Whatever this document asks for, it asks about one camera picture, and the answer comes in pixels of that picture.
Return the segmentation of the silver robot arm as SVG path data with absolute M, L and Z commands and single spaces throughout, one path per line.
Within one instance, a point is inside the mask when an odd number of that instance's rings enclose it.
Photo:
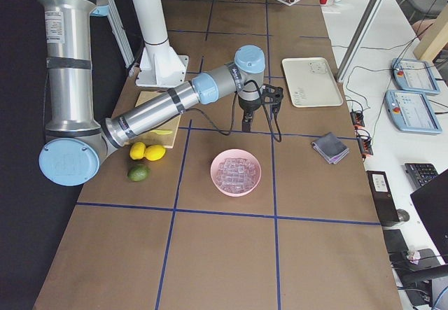
M 91 55 L 92 18 L 109 13 L 109 0 L 37 1 L 45 14 L 51 107 L 38 164 L 58 185 L 84 184 L 108 156 L 139 135 L 229 94 L 250 101 L 251 87 L 263 83 L 265 55 L 255 45 L 244 45 L 231 62 L 185 80 L 187 57 L 169 43 L 161 0 L 132 0 L 143 36 L 143 84 L 164 92 L 114 115 L 118 84 L 125 77 L 106 69 L 94 72 Z

